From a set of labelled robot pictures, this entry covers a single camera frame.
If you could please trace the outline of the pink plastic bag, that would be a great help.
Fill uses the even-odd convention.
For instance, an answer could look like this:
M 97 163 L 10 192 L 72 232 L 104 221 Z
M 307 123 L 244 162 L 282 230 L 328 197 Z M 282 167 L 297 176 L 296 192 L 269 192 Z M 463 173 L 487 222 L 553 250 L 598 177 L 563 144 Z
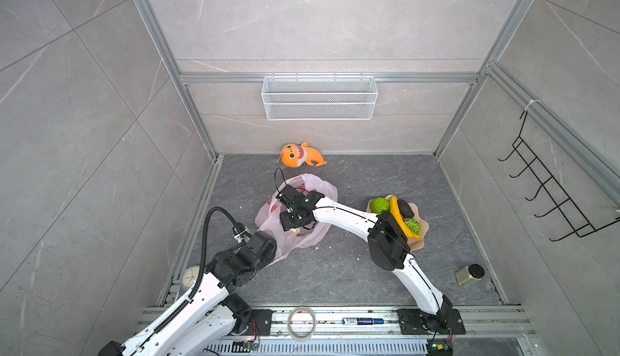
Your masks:
M 332 200 L 337 188 L 310 173 L 287 179 L 262 206 L 255 218 L 258 230 L 276 241 L 274 262 L 280 262 L 294 249 L 317 245 L 330 230 L 330 224 L 317 222 L 305 208 L 305 197 L 316 191 Z

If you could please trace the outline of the green round guava fruit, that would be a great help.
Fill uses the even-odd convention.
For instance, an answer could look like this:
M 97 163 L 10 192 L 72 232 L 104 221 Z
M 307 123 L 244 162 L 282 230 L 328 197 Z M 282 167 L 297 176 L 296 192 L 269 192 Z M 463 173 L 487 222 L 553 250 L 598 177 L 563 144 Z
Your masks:
M 381 215 L 383 212 L 390 210 L 390 202 L 385 198 L 376 198 L 370 202 L 369 208 L 371 213 Z

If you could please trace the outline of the banana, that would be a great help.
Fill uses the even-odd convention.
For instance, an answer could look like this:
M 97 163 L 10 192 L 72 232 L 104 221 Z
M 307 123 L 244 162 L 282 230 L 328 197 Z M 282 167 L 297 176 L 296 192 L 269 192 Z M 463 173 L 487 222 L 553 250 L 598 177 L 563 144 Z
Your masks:
M 389 212 L 408 239 L 421 239 L 421 236 L 415 230 L 412 230 L 407 223 L 405 223 L 405 219 L 400 212 L 400 206 L 398 205 L 398 199 L 396 196 L 392 196 L 389 199 Z

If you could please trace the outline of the dark avocado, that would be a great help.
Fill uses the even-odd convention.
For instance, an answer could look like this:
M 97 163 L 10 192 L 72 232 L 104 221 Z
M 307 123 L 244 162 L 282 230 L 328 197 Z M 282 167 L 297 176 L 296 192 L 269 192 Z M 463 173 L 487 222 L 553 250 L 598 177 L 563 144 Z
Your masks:
M 397 206 L 403 220 L 415 218 L 415 212 L 406 201 L 403 199 L 397 199 Z

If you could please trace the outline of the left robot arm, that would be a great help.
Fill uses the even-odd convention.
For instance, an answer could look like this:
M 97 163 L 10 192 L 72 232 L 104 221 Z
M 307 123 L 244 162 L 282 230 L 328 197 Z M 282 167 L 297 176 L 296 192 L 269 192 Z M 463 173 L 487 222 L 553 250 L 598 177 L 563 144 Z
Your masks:
M 247 243 L 217 253 L 194 286 L 145 330 L 125 343 L 111 341 L 100 355 L 164 355 L 172 351 L 198 319 L 274 260 L 276 241 L 263 232 Z

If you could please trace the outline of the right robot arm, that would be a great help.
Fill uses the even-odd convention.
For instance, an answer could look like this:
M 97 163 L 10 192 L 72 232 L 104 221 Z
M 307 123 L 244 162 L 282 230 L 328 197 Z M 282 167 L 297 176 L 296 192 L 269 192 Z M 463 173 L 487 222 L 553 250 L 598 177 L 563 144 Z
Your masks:
M 317 191 L 303 193 L 290 185 L 278 190 L 275 198 L 286 207 L 280 213 L 283 230 L 327 223 L 353 233 L 368 243 L 371 259 L 390 271 L 415 299 L 429 331 L 446 330 L 452 303 L 437 289 L 419 267 L 409 249 L 405 232 L 397 219 L 347 207 Z

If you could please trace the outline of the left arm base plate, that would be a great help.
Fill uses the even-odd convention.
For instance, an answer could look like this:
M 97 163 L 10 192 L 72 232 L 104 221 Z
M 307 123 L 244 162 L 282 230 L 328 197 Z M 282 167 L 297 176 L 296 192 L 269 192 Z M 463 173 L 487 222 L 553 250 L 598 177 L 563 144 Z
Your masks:
M 269 336 L 271 333 L 272 317 L 274 311 L 271 309 L 258 309 L 251 312 L 242 313 L 232 329 L 232 335 Z

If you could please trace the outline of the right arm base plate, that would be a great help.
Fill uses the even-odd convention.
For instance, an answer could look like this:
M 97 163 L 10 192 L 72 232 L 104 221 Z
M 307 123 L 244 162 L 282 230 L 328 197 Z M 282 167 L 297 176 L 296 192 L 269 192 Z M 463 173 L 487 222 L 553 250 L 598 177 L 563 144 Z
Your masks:
M 397 321 L 403 335 L 462 335 L 466 333 L 460 312 L 452 309 L 439 316 L 419 309 L 397 309 Z

